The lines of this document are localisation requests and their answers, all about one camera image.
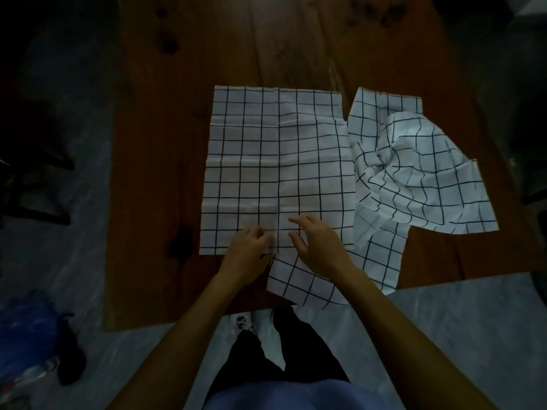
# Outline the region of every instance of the tiled floor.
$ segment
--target tiled floor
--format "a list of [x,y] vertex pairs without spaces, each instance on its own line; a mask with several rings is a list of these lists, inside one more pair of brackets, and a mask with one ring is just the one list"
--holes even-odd
[[[28,53],[22,79],[26,95],[53,104],[62,121],[76,172],[52,171],[59,200],[70,209],[70,227],[5,220],[0,231],[0,303],[33,288],[45,289],[61,310],[76,312],[73,327],[87,353],[88,367],[73,386],[49,376],[18,390],[36,409],[103,408],[129,379],[168,325],[135,331],[101,331],[102,284],[112,135],[112,103],[102,89],[103,56],[112,28],[104,27],[105,6],[82,14],[77,7],[53,15]],[[524,95],[519,82],[527,63],[537,63],[537,31],[492,39],[473,26],[455,26],[460,48],[492,134],[508,138],[511,115]],[[519,63],[515,56],[521,57]],[[27,203],[43,201],[29,196]],[[545,408],[547,390],[547,308],[530,275],[516,274],[405,290],[390,296],[502,409]],[[359,320],[349,308],[317,312],[299,308],[341,361],[353,383],[378,391],[402,408]],[[256,315],[266,356],[282,364],[269,312]],[[199,409],[210,382],[234,340],[228,319],[218,326],[186,406]]]

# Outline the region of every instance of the person's left arm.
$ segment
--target person's left arm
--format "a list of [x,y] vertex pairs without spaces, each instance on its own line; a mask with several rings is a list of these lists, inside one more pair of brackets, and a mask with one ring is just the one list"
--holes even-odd
[[261,255],[271,239],[258,226],[236,234],[218,274],[152,350],[109,409],[184,407],[224,310],[269,263],[271,256],[261,259]]

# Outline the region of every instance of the shirt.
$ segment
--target shirt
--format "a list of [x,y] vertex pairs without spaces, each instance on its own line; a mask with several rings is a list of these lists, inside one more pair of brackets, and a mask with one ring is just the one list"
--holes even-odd
[[214,394],[203,410],[389,410],[378,394],[340,380],[244,383]]

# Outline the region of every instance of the wood grain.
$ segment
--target wood grain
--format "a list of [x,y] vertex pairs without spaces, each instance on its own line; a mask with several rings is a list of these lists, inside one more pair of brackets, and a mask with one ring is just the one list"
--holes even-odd
[[[423,98],[426,116],[477,158],[501,231],[450,236],[412,229],[399,287],[543,268],[543,256],[443,36],[430,0],[123,0],[126,82],[115,110],[104,327],[173,321],[221,262],[198,256],[215,85],[340,91],[359,86]],[[169,258],[181,227],[185,262]],[[229,312],[286,301],[266,276]]]

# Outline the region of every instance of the black pants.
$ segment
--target black pants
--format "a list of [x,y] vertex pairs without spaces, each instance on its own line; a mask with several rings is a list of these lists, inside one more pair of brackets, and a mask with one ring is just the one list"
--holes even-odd
[[226,364],[215,377],[205,402],[219,391],[248,382],[350,381],[325,341],[310,324],[300,321],[291,307],[276,309],[273,326],[281,338],[285,371],[264,356],[260,340],[255,334],[242,331],[230,350]]

